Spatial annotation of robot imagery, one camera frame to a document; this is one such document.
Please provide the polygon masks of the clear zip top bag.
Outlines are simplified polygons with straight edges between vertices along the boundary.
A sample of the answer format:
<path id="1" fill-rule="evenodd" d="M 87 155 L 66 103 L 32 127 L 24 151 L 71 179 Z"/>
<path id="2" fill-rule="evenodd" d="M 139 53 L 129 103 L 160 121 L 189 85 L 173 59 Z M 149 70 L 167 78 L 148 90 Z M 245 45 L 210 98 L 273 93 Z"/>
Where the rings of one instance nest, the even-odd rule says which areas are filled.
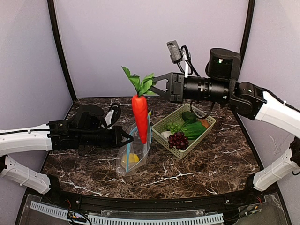
<path id="1" fill-rule="evenodd" d="M 120 176 L 133 176 L 136 174 L 137 170 L 146 164 L 148 153 L 150 151 L 150 146 L 152 142 L 152 130 L 151 130 L 151 124 L 150 124 L 150 116 L 152 111 L 148 113 L 148 133 L 147 133 L 147 143 L 143 144 L 140 140 L 138 129 L 136 126 L 136 123 L 132 124 L 126 132 L 133 136 L 134 140 L 125 145 L 122 146 L 119 149 L 118 155 L 117 155 L 117 161 L 116 161 L 116 173 Z M 139 162 L 135 164 L 122 164 L 122 156 L 124 154 L 127 155 L 127 160 L 130 153 L 134 153 L 139 157 Z"/>

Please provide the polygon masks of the yellow toy lemon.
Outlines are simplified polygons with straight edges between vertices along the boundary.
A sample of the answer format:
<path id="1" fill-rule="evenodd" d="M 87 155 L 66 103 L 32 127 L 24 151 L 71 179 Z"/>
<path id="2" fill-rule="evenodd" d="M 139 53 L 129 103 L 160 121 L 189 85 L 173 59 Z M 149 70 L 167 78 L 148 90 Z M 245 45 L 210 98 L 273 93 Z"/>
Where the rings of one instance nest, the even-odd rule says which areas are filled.
<path id="1" fill-rule="evenodd" d="M 122 156 L 122 160 L 121 160 L 121 163 L 124 164 L 124 165 L 126 165 L 126 164 L 135 164 L 135 163 L 138 163 L 138 162 L 139 162 L 139 157 L 134 153 L 129 154 L 128 160 L 127 160 L 127 155 L 124 154 Z"/>

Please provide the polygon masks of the red toy chili pepper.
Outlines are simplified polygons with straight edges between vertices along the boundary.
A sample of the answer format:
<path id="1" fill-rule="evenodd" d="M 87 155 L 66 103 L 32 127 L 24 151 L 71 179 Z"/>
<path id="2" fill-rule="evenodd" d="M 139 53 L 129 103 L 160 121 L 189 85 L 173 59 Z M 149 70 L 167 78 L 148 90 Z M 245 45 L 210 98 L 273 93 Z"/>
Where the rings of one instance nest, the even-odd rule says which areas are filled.
<path id="1" fill-rule="evenodd" d="M 155 84 L 153 81 L 154 74 L 145 76 L 144 79 L 140 81 L 140 77 L 131 74 L 127 67 L 122 66 L 121 68 L 136 91 L 136 94 L 132 97 L 132 109 L 140 140 L 143 144 L 146 144 L 148 133 L 148 103 L 145 95 L 151 92 L 150 89 Z"/>

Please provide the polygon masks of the green toy leafy vegetable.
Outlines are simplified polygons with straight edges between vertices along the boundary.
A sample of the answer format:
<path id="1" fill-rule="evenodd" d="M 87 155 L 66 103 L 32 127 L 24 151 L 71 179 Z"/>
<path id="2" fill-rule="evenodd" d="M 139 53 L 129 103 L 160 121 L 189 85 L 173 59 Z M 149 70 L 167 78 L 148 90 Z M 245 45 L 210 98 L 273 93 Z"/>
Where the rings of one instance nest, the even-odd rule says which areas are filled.
<path id="1" fill-rule="evenodd" d="M 207 128 L 200 121 L 187 120 L 183 123 L 180 131 L 189 140 L 193 140 L 201 136 L 206 129 Z"/>

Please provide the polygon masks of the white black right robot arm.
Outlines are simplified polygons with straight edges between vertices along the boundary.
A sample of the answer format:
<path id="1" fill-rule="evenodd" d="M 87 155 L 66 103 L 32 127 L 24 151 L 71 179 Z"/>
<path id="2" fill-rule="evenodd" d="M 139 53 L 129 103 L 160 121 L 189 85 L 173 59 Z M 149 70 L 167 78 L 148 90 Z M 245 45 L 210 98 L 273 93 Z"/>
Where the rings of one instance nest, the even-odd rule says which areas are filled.
<path id="1" fill-rule="evenodd" d="M 206 66 L 207 78 L 168 73 L 154 78 L 155 82 L 166 80 L 166 90 L 152 87 L 151 91 L 173 103 L 190 99 L 228 105 L 245 118 L 272 124 L 294 135 L 282 156 L 249 177 L 246 188 L 263 192 L 300 167 L 300 112 L 265 88 L 250 82 L 238 82 L 240 64 L 240 54 L 212 48 Z"/>

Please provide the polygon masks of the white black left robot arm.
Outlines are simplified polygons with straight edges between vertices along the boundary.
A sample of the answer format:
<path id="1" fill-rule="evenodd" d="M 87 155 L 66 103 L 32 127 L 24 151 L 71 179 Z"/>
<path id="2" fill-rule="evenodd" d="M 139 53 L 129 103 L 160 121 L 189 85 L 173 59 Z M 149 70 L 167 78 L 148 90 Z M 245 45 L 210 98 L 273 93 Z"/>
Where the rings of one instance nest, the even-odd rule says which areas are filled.
<path id="1" fill-rule="evenodd" d="M 115 123 L 121 108 L 113 103 L 107 113 L 97 105 L 82 105 L 68 120 L 50 121 L 36 127 L 0 132 L 0 176 L 40 194 L 60 192 L 58 178 L 38 173 L 14 160 L 10 154 L 27 151 L 60 151 L 96 146 L 113 149 L 127 145 L 133 137 Z"/>

